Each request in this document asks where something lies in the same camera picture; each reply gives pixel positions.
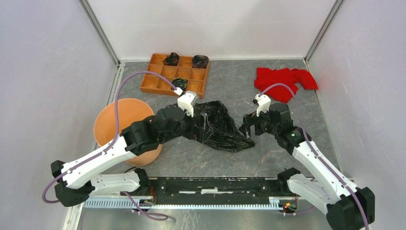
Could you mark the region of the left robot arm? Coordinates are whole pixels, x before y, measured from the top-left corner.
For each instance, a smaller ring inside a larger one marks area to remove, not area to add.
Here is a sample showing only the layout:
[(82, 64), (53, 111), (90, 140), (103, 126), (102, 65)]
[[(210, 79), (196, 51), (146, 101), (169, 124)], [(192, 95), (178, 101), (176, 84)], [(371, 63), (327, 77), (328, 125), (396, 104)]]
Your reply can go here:
[(212, 134), (206, 113), (190, 115), (177, 105), (168, 105), (156, 115), (133, 122), (104, 146), (71, 162), (51, 164), (57, 201), (65, 207), (85, 202), (92, 196), (120, 192), (145, 195), (150, 180), (143, 169), (122, 174), (101, 173), (112, 166), (156, 150), (159, 145), (178, 137), (204, 143)]

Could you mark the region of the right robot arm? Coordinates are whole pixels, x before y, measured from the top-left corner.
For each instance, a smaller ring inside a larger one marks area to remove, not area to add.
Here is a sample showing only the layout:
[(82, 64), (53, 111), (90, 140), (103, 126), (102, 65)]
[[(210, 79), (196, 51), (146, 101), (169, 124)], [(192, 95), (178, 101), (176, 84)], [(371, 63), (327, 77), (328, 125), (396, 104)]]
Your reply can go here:
[(287, 104), (260, 106), (244, 115), (239, 130), (249, 138), (252, 128), (256, 136), (273, 135), (315, 178), (313, 182), (294, 168), (285, 170), (276, 183), (281, 195), (294, 193), (308, 201), (326, 216), (333, 230), (369, 229), (375, 220), (373, 191), (360, 188), (329, 162), (305, 130), (294, 125)]

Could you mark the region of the black plastic trash bag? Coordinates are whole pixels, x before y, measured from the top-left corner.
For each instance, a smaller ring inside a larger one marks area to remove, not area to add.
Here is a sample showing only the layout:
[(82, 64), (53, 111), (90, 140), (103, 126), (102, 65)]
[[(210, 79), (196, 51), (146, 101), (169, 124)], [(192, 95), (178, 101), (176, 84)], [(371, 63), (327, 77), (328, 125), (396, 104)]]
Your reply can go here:
[(206, 126), (209, 132), (197, 141), (215, 150), (239, 152), (255, 146), (252, 139), (245, 137), (237, 129), (234, 119), (221, 101), (197, 103), (194, 106), (196, 115), (206, 114), (207, 123), (200, 120), (198, 127)]

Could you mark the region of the orange plastic trash bin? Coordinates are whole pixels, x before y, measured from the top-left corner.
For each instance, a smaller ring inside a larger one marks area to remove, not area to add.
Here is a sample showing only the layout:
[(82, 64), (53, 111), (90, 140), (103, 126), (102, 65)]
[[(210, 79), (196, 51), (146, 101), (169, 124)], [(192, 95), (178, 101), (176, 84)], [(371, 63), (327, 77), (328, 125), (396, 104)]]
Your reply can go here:
[[(135, 98), (123, 98), (118, 100), (119, 132), (130, 126), (135, 121), (154, 115), (153, 110), (145, 102)], [(97, 116), (93, 134), (99, 146), (103, 146), (112, 140), (115, 134), (115, 110), (114, 102), (107, 105)], [(133, 166), (144, 166), (154, 161), (161, 153), (162, 145), (156, 150), (148, 151), (125, 162)]]

